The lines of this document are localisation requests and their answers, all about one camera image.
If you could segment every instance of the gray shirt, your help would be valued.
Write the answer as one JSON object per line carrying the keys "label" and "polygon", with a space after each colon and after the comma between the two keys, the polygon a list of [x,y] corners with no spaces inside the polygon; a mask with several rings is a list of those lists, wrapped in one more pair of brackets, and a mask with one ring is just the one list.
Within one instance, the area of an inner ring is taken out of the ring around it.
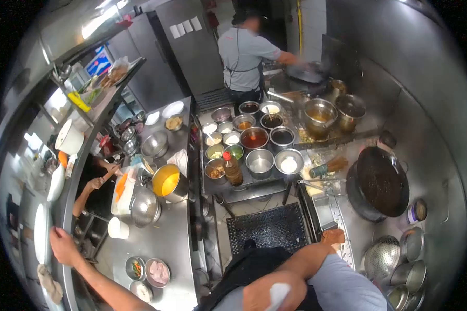
{"label": "gray shirt", "polygon": [[[313,285],[323,311],[386,311],[386,298],[366,277],[337,254],[328,255],[308,284]],[[228,293],[213,311],[242,310],[243,287]]]}
{"label": "gray shirt", "polygon": [[[218,49],[225,65],[223,71],[225,85],[231,90],[238,91],[258,89],[259,70],[257,66],[262,57],[275,60],[281,54],[278,47],[244,28],[230,28],[222,34],[218,39]],[[244,72],[233,72],[230,76],[227,68]]]}

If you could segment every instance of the black rubber mat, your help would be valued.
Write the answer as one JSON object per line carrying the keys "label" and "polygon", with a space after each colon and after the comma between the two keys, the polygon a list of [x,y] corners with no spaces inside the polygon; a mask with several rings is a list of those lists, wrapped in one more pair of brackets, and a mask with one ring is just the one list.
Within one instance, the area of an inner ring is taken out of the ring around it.
{"label": "black rubber mat", "polygon": [[226,226],[232,255],[241,253],[248,239],[257,247],[281,246],[290,253],[308,244],[298,203],[228,218]]}

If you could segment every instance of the chef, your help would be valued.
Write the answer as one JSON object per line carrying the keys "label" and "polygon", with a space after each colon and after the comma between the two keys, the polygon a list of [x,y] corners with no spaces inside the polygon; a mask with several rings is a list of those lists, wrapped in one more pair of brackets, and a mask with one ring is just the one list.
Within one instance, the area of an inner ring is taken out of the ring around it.
{"label": "chef", "polygon": [[235,102],[235,115],[239,115],[241,103],[260,103],[263,99],[262,57],[286,65],[299,60],[258,35],[263,18],[258,11],[239,9],[233,18],[233,27],[218,39],[218,49],[224,64],[224,83]]}

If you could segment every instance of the refrigerator door handle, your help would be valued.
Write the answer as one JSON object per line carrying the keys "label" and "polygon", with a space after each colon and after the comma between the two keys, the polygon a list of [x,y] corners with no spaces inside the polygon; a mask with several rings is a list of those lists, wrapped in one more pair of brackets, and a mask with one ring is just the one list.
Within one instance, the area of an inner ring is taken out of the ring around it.
{"label": "refrigerator door handle", "polygon": [[161,45],[157,40],[154,40],[154,44],[156,45],[157,51],[159,52],[159,55],[161,55],[161,58],[163,59],[163,62],[167,64],[168,62],[166,61],[166,57],[164,56],[163,49],[161,49]]}

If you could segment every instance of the wok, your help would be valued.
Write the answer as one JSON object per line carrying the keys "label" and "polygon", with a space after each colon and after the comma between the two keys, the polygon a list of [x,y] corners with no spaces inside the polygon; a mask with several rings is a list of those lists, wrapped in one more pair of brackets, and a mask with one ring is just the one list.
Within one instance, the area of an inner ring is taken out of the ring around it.
{"label": "wok", "polygon": [[349,168],[346,190],[356,213],[369,221],[398,217],[408,207],[408,179],[397,158],[367,147]]}

